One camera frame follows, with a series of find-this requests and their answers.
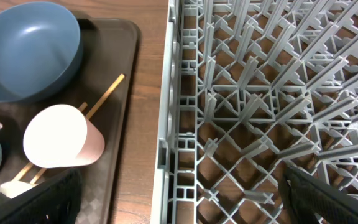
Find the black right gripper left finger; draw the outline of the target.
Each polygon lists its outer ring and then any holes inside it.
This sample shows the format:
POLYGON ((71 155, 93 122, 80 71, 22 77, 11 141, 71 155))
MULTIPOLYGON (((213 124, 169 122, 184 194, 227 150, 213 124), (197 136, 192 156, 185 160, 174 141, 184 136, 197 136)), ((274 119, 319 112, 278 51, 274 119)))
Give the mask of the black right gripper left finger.
POLYGON ((0 193, 0 223, 74 223, 81 207, 82 177, 67 169, 24 193, 0 193))

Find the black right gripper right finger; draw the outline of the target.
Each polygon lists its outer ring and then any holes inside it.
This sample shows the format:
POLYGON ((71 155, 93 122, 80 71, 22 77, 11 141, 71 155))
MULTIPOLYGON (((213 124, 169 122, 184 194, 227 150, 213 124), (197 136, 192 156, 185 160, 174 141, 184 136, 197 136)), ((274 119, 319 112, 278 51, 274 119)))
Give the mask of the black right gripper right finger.
POLYGON ((358 199, 351 197, 296 167, 285 168, 278 184, 284 209, 292 223, 358 223, 358 199))

